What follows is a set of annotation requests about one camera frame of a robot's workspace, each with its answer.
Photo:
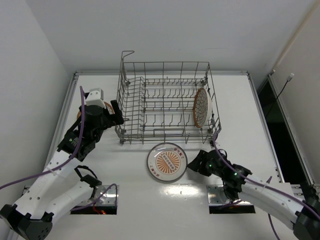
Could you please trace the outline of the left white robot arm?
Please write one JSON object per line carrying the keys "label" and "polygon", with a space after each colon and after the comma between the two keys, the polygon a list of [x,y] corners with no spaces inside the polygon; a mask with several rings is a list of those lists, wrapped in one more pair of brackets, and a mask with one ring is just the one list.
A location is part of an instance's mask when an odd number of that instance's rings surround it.
{"label": "left white robot arm", "polygon": [[103,105],[79,107],[79,117],[67,130],[41,176],[13,204],[0,210],[0,217],[26,240],[43,240],[59,218],[79,203],[92,198],[102,182],[94,175],[81,175],[81,162],[95,148],[103,132],[124,123],[118,102],[113,113]]}

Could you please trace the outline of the white plate with orange sunburst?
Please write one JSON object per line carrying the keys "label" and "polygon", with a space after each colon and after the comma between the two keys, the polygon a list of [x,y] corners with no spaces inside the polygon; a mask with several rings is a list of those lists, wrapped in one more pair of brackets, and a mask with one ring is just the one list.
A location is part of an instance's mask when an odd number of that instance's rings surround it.
{"label": "white plate with orange sunburst", "polygon": [[177,144],[163,142],[155,145],[148,153],[146,167],[150,175],[159,182],[178,181],[186,172],[188,157]]}

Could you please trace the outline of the floral plate with orange rim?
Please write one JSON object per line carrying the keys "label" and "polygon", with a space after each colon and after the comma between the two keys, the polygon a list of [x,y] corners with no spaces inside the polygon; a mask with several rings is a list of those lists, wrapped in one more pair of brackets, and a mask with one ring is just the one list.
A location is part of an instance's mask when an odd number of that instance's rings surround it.
{"label": "floral plate with orange rim", "polygon": [[100,117],[104,113],[104,110],[107,110],[110,115],[115,113],[115,110],[110,103],[104,101],[104,105],[105,108],[98,106],[85,106],[84,119],[88,120],[89,117]]}

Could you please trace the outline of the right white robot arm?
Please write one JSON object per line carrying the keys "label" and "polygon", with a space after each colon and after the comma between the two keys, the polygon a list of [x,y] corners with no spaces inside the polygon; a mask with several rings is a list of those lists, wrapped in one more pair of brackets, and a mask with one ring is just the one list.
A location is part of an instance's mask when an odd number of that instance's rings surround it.
{"label": "right white robot arm", "polygon": [[320,238],[320,202],[313,196],[301,200],[271,187],[249,169],[232,164],[217,149],[210,152],[200,150],[187,166],[203,176],[221,178],[223,202],[249,202],[285,224],[299,240]]}

